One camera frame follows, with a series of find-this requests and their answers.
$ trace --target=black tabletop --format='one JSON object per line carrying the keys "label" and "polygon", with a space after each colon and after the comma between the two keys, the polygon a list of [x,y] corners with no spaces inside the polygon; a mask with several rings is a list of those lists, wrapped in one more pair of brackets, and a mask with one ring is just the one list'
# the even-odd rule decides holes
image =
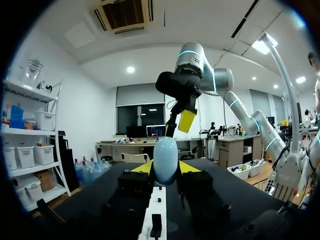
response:
{"label": "black tabletop", "polygon": [[[213,187],[220,198],[231,206],[230,220],[234,222],[250,221],[269,209],[278,210],[283,202],[251,186],[229,172],[225,172],[207,159],[185,161],[199,169],[208,170],[213,177]],[[114,165],[108,172],[58,205],[54,210],[65,220],[77,218],[81,211],[99,215],[102,204],[108,202],[118,186],[117,178],[123,170],[132,170],[140,163]],[[190,213],[182,208],[177,184],[166,187],[167,238],[193,239]]]}

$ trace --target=blue vase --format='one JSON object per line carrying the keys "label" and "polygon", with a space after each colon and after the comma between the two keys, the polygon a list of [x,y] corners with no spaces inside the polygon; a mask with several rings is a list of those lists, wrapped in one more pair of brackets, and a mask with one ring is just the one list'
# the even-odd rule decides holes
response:
{"label": "blue vase", "polygon": [[160,137],[153,150],[153,169],[156,181],[169,185],[175,181],[178,167],[178,147],[172,137]]}

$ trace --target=air conditioning vent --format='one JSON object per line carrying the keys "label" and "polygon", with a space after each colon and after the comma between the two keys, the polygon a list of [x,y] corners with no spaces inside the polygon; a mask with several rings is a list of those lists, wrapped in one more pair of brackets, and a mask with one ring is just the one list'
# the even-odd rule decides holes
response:
{"label": "air conditioning vent", "polygon": [[95,14],[102,28],[115,34],[144,29],[148,24],[150,0],[105,0]]}

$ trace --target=white storage bin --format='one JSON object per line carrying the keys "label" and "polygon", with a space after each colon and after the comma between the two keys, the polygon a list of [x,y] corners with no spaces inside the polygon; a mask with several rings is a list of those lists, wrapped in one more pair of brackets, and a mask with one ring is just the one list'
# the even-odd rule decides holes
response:
{"label": "white storage bin", "polygon": [[[238,168],[242,168],[243,166],[247,167],[247,170],[241,171],[241,172],[233,172],[231,171],[231,169],[238,167]],[[242,179],[242,180],[246,180],[248,178],[249,175],[249,171],[251,169],[250,166],[245,165],[245,164],[239,164],[239,165],[235,165],[235,166],[230,166],[227,168],[229,173],[232,173],[233,175],[237,176],[238,178]]]}
{"label": "white storage bin", "polygon": [[44,192],[41,189],[40,180],[33,174],[23,176],[22,182],[25,186],[25,191],[32,202],[37,202],[44,197]]}
{"label": "white storage bin", "polygon": [[258,166],[250,166],[250,162],[248,161],[245,163],[245,165],[251,167],[250,171],[249,171],[249,177],[254,177],[258,174],[260,174],[261,170],[262,170],[262,166],[265,164],[265,162],[263,162],[262,164],[258,165]]}
{"label": "white storage bin", "polygon": [[15,188],[15,192],[18,196],[18,198],[20,199],[22,205],[24,207],[27,207],[31,204],[28,196],[27,196],[27,193],[26,193],[26,187],[23,184],[23,181],[16,177],[13,179],[13,182],[14,182],[14,188]]}
{"label": "white storage bin", "polygon": [[35,146],[34,160],[42,165],[52,164],[54,162],[54,146]]}
{"label": "white storage bin", "polygon": [[243,146],[243,152],[244,153],[251,153],[252,147],[251,146]]}
{"label": "white storage bin", "polygon": [[9,171],[17,169],[16,153],[14,146],[6,146],[3,148],[4,160]]}
{"label": "white storage bin", "polygon": [[55,130],[55,114],[46,111],[37,111],[34,114],[36,126],[43,131]]}
{"label": "white storage bin", "polygon": [[16,151],[23,169],[35,166],[34,146],[17,146]]}

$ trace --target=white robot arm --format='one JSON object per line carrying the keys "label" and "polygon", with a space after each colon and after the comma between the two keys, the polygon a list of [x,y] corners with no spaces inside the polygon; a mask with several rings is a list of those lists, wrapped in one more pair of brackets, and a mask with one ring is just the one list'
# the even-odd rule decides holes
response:
{"label": "white robot arm", "polygon": [[301,148],[289,151],[263,112],[257,110],[249,115],[241,100],[231,91],[234,81],[231,70],[212,68],[203,47],[197,42],[187,42],[181,48],[174,72],[185,70],[201,78],[201,93],[214,91],[223,94],[225,102],[250,135],[260,132],[261,140],[275,166],[269,177],[276,183],[273,196],[287,201],[293,199],[294,190],[297,189],[300,193],[307,184],[307,178],[320,162],[320,132],[311,143],[308,155],[306,150]]}

